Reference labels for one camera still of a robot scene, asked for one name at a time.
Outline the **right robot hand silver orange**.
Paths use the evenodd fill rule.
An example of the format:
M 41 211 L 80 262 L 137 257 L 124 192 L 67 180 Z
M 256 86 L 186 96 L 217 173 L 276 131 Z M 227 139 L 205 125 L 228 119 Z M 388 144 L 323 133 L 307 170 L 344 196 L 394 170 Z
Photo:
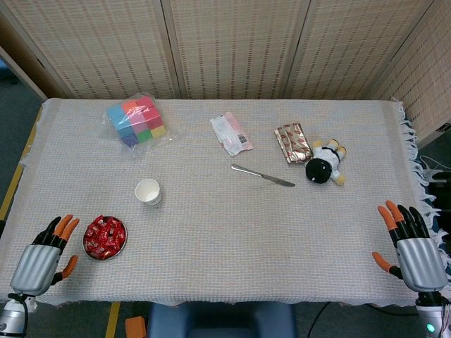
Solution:
M 399 264 L 387 262 L 373 252 L 376 264 L 387 273 L 404 281 L 418 293 L 439 292 L 448 284 L 445 267 L 435 241 L 430 237 L 425 221 L 414 208 L 387 200 L 378 207 L 395 247 Z

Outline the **left robot hand silver orange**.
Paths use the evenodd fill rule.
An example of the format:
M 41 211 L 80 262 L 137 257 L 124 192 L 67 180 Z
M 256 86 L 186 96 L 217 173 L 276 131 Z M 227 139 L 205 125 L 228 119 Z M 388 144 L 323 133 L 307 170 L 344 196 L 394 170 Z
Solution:
M 11 280 L 11 287 L 16 294 L 40 296 L 71 275 L 78 256 L 71 256 L 62 271 L 59 272 L 57 267 L 79 222 L 71 214 L 63 218 L 58 216 L 25 247 Z

